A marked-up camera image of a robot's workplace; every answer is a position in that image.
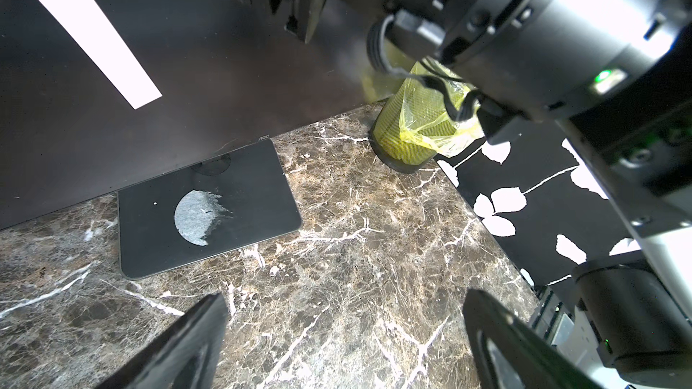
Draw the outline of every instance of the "yellow mesh container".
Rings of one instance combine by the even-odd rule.
[[[449,76],[454,73],[439,65]],[[430,74],[419,63],[411,73]],[[456,108],[472,87],[460,82],[445,82]],[[412,173],[436,153],[452,157],[483,136],[476,117],[461,123],[447,116],[442,94],[406,79],[391,97],[371,129],[373,149],[388,166]]]

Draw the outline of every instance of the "cable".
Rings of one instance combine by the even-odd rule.
[[[448,75],[445,75],[443,73],[440,73],[436,70],[434,70],[430,65],[426,63],[427,58],[423,58],[420,60],[420,64],[432,75],[437,76],[441,79],[444,80],[449,80],[449,81],[456,81],[456,82],[465,82],[463,79],[456,79],[455,77],[450,77]]]
[[[463,99],[461,108],[457,109],[454,107],[452,100],[449,97],[449,91],[444,83],[444,80],[463,82],[462,79],[455,79],[450,76],[445,76],[423,64],[432,75],[419,75],[416,73],[409,73],[401,67],[393,67],[390,65],[387,55],[384,50],[385,32],[390,24],[394,21],[393,15],[387,15],[382,21],[378,21],[372,25],[370,31],[368,32],[368,39],[366,43],[366,50],[368,52],[368,59],[372,64],[372,67],[379,72],[387,73],[392,76],[396,76],[403,79],[414,79],[421,83],[425,88],[437,90],[442,94],[442,101],[444,104],[445,111],[449,119],[454,122],[462,122],[469,120],[473,117],[473,103],[476,100],[482,98],[482,94],[473,90],[469,92]]]

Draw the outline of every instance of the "green led light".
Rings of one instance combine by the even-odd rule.
[[[611,70],[601,71],[601,72],[596,76],[596,78],[594,79],[594,81],[595,81],[595,82],[602,82],[603,80],[605,80],[606,78],[608,78],[608,77],[610,76],[611,73],[612,73]]]

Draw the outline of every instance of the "marble countertop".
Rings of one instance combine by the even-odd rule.
[[[88,388],[220,291],[214,388],[477,388],[469,288],[528,320],[536,299],[434,163],[370,150],[366,106],[273,139],[302,228],[137,282],[109,194],[0,231],[0,388]]]

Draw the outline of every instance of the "patterned fabric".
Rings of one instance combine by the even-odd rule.
[[[435,159],[529,284],[549,285],[574,306],[577,264],[639,246],[562,130],[527,128],[514,142],[483,138]]]

